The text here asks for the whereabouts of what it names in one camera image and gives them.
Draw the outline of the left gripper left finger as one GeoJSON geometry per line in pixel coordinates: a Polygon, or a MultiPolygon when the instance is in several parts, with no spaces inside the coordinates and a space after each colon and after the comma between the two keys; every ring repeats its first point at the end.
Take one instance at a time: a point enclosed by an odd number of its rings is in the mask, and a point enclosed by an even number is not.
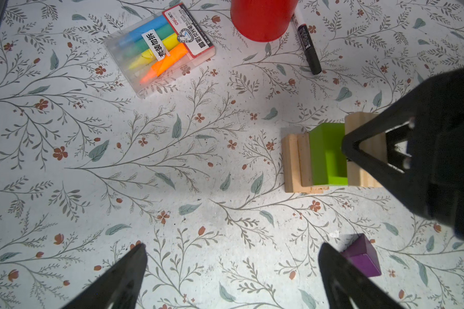
{"type": "Polygon", "coordinates": [[[135,308],[148,257],[141,243],[81,292],[65,308],[135,308]]]}

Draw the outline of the wood block numbered 72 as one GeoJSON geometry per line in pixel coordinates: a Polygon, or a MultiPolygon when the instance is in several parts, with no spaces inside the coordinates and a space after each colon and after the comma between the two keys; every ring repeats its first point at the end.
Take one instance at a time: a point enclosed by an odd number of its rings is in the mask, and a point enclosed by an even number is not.
{"type": "Polygon", "coordinates": [[[282,139],[282,162],[286,193],[321,194],[329,189],[326,185],[303,187],[300,179],[300,162],[297,136],[288,134],[282,139]]]}

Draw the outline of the green block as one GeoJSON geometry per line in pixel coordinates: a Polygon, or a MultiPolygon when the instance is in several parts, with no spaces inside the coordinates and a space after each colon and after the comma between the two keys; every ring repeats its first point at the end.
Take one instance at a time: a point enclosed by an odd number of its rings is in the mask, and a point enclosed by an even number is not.
{"type": "Polygon", "coordinates": [[[309,132],[313,185],[347,186],[347,160],[342,153],[343,123],[323,123],[309,132]]]}

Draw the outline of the purple block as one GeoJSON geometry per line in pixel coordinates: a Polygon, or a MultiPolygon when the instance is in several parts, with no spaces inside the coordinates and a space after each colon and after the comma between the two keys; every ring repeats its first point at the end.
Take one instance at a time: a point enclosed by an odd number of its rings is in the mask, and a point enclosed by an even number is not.
{"type": "Polygon", "coordinates": [[[376,249],[364,234],[359,234],[354,242],[342,252],[342,256],[368,278],[382,275],[376,249]]]}

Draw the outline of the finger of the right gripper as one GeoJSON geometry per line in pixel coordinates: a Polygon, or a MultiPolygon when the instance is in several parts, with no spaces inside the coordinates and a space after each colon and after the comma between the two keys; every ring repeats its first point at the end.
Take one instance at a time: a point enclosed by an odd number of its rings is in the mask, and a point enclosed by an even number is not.
{"type": "Polygon", "coordinates": [[[431,188],[440,112],[412,91],[380,114],[345,117],[342,153],[399,201],[425,201],[431,188]]]}

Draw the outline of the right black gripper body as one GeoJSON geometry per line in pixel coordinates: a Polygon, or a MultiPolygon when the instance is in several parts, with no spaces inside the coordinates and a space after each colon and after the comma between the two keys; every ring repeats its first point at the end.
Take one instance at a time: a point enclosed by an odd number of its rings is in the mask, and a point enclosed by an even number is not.
{"type": "Polygon", "coordinates": [[[464,240],[464,68],[425,81],[410,102],[409,209],[464,240]]]}

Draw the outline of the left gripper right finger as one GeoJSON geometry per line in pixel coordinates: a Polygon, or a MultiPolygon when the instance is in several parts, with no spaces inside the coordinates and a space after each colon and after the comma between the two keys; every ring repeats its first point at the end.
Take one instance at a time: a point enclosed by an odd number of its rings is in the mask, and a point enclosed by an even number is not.
{"type": "Polygon", "coordinates": [[[330,308],[400,308],[330,244],[324,243],[318,264],[330,308]]]}

